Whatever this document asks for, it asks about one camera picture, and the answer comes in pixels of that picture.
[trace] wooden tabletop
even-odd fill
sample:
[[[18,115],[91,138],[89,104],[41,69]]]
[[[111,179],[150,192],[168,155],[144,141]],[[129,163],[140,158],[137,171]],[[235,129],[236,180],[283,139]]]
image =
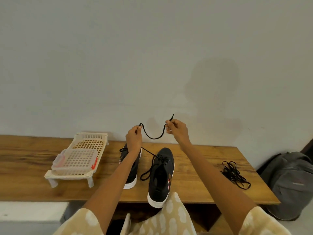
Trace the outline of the wooden tabletop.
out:
[[[74,201],[90,198],[118,166],[119,149],[125,142],[109,141],[98,170],[93,175],[94,187],[89,188],[86,180],[60,180],[56,188],[51,188],[44,175],[51,169],[55,157],[71,142],[71,138],[0,135],[0,201]],[[171,191],[176,191],[182,202],[214,203],[189,159],[177,144],[143,143],[143,147],[154,154],[163,147],[168,147],[173,152],[175,173]],[[223,168],[223,161],[235,161],[241,175],[252,184],[250,189],[243,192],[255,203],[279,203],[236,147],[196,147],[209,162],[220,169]],[[150,168],[151,160],[152,155],[143,150],[138,178]],[[120,202],[147,202],[147,193],[148,180],[138,180],[134,188],[123,190]]]

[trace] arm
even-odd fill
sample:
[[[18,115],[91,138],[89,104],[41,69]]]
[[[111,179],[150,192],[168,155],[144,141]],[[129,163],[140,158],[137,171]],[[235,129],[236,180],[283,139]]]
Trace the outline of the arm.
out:
[[[135,162],[142,144],[142,126],[134,126],[126,135],[128,154],[114,173],[99,187],[85,203],[84,208],[91,210],[99,221],[103,234],[106,233],[116,209],[131,167]]]
[[[166,121],[166,132],[173,134],[182,151],[190,159],[194,169],[209,191],[217,207],[224,215],[234,234],[238,234],[246,215],[256,204],[236,185],[223,176],[191,144],[186,124],[177,119]]]

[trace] forearm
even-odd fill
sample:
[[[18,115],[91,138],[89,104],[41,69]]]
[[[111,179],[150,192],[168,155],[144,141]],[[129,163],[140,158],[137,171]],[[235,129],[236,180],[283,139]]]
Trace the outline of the forearm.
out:
[[[203,184],[225,217],[234,234],[238,234],[248,212],[256,204],[193,146],[183,147]]]
[[[99,187],[86,202],[84,208],[91,210],[97,217],[103,234],[106,233],[118,204],[131,167],[138,154],[130,152],[119,164],[114,173]]]

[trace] patterned clothing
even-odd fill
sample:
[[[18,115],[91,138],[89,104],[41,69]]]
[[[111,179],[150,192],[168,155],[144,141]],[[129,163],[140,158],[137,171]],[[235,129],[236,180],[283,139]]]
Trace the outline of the patterned clothing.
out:
[[[96,216],[88,209],[78,210],[54,235],[103,235]],[[162,210],[139,223],[131,223],[128,213],[120,235],[196,235],[191,218],[176,192],[170,193]],[[240,235],[291,235],[260,207],[246,216]]]

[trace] tangled shoelace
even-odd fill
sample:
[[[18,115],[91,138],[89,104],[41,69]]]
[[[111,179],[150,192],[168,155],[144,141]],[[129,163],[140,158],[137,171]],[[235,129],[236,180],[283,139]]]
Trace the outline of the tangled shoelace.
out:
[[[231,182],[233,182],[234,184],[236,184],[239,188],[241,189],[249,189],[251,187],[251,183],[248,182],[246,180],[246,178],[244,178],[242,175],[240,175],[240,171],[237,170],[237,164],[236,162],[222,162],[223,166],[225,167],[223,169],[223,171],[221,171],[221,173],[227,178],[229,179]],[[248,188],[244,188],[241,187],[240,185],[238,185],[238,183],[240,183],[242,186],[243,183],[247,183],[248,184]]]
[[[163,127],[163,132],[162,132],[161,136],[160,136],[160,137],[157,137],[157,138],[151,138],[151,137],[147,134],[147,132],[146,132],[146,130],[145,130],[145,127],[143,126],[143,123],[140,123],[139,126],[142,126],[143,131],[144,131],[145,134],[148,136],[148,138],[150,138],[150,139],[159,139],[159,138],[161,138],[161,137],[163,136],[163,134],[164,134],[166,124],[165,124],[164,127]],[[168,158],[164,158],[162,155],[154,155],[152,152],[148,151],[147,149],[145,149],[145,148],[143,148],[143,147],[141,147],[141,148],[142,148],[143,150],[146,150],[146,151],[147,151],[148,153],[150,153],[151,155],[153,155],[152,163],[151,163],[150,169],[147,170],[145,173],[143,173],[143,174],[140,176],[140,180],[144,181],[144,180],[148,180],[148,179],[150,178],[151,170],[152,170],[152,168],[155,166],[155,165],[153,165],[153,162],[154,162],[154,159],[155,159],[155,158],[158,158],[159,160],[161,160],[161,163],[164,164],[164,165],[166,165],[167,162],[169,162],[169,159],[168,159]],[[126,151],[126,150],[128,150],[128,149],[127,149],[127,148],[122,148],[122,149],[120,149],[119,151],[120,151],[120,152],[124,152],[124,151]],[[144,175],[146,175],[147,173],[149,173],[148,177],[145,178],[145,179],[143,179],[142,177],[143,177]]]

